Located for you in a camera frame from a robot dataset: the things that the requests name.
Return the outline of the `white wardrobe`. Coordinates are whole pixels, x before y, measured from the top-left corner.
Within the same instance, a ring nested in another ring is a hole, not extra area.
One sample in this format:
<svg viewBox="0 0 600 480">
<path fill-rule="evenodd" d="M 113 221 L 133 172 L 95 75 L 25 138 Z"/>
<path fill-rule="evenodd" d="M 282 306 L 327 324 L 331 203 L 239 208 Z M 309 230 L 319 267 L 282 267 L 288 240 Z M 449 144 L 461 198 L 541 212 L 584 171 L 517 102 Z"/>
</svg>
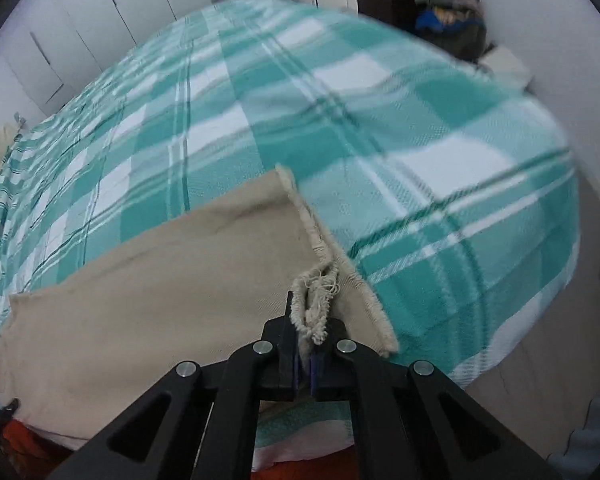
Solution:
<svg viewBox="0 0 600 480">
<path fill-rule="evenodd" d="M 132 47 L 217 1 L 3 0 L 0 124 L 37 124 Z"/>
</svg>

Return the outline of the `beige khaki pants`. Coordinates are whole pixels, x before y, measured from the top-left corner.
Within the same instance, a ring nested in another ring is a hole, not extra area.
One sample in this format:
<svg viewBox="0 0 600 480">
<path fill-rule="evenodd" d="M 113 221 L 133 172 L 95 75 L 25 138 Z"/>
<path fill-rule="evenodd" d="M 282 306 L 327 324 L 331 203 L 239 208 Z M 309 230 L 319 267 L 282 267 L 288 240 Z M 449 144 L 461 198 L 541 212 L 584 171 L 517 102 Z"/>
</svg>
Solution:
<svg viewBox="0 0 600 480">
<path fill-rule="evenodd" d="M 339 318 L 382 356 L 388 315 L 277 167 L 143 232 L 55 286 L 9 299 L 0 402 L 26 425 L 83 442 L 179 362 L 220 362 L 289 315 L 308 354 Z"/>
</svg>

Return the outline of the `teal white plaid bedsheet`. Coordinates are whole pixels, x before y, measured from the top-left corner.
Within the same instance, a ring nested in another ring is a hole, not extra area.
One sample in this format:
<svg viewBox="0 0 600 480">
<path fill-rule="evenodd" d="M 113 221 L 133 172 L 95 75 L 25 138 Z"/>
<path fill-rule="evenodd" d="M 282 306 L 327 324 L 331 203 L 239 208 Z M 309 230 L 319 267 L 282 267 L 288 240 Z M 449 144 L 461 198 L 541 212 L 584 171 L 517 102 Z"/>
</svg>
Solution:
<svg viewBox="0 0 600 480">
<path fill-rule="evenodd" d="M 0 331 L 11 296 L 277 167 L 379 299 L 393 363 L 429 360 L 467 386 L 572 279 L 577 170 L 535 98 L 368 18 L 227 0 L 16 136 L 0 171 Z"/>
</svg>

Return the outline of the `white box by wall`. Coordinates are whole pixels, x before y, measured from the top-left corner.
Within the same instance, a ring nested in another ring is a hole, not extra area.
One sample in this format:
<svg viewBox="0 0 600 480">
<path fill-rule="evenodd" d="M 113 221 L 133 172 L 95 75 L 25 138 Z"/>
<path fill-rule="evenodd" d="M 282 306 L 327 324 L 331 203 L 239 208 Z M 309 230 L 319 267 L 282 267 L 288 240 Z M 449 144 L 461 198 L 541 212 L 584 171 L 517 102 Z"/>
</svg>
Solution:
<svg viewBox="0 0 600 480">
<path fill-rule="evenodd" d="M 531 70 L 513 52 L 503 46 L 491 46 L 478 59 L 478 65 L 497 80 L 509 86 L 526 90 L 533 79 Z"/>
</svg>

